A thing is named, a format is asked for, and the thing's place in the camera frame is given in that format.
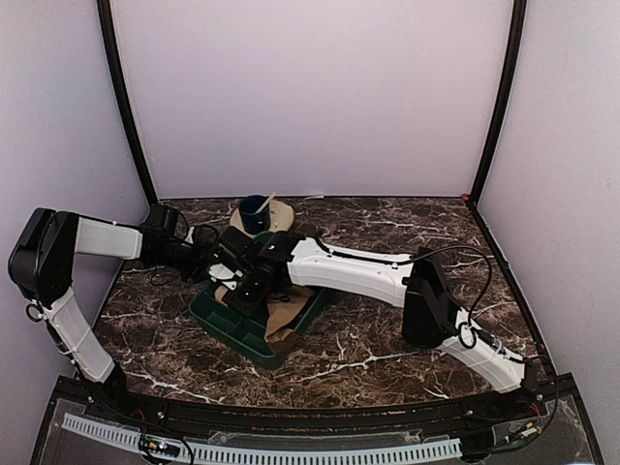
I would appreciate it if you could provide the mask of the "tan brown sock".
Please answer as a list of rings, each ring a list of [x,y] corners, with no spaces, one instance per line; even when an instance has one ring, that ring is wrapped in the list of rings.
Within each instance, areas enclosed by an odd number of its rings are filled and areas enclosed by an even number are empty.
[[[297,329],[300,319],[317,296],[311,288],[291,286],[270,294],[251,317],[244,317],[225,302],[231,291],[223,284],[211,284],[207,288],[216,309],[227,310],[233,318],[231,329],[217,329],[218,338],[244,357],[260,361],[285,357],[291,351],[301,338]]]

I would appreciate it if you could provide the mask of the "green plastic divided tray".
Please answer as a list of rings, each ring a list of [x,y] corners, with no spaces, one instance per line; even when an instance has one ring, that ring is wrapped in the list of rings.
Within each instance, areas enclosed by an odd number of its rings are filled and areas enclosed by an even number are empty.
[[[303,237],[228,227],[216,242],[210,282],[189,304],[207,334],[265,369],[282,365],[323,310],[330,291],[292,283],[288,259]]]

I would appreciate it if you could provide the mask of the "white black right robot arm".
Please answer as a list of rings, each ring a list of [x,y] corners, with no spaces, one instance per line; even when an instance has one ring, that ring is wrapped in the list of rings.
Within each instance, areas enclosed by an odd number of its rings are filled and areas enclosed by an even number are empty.
[[[317,237],[276,232],[250,238],[228,228],[219,246],[225,278],[235,283],[226,302],[249,316],[268,295],[290,285],[326,288],[378,299],[403,312],[401,334],[417,349],[448,354],[500,392],[494,411],[517,419],[538,392],[534,361],[505,346],[452,295],[437,251],[414,255],[347,249]]]

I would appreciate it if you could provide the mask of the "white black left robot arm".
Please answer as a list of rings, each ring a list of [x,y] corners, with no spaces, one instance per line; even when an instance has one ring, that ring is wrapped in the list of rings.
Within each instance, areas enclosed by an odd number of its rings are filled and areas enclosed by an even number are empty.
[[[217,232],[194,227],[176,236],[178,210],[152,206],[138,226],[39,207],[34,210],[9,257],[11,280],[36,310],[62,355],[89,382],[103,385],[118,375],[79,308],[73,289],[77,255],[138,260],[144,265],[176,269],[182,280],[207,279]]]

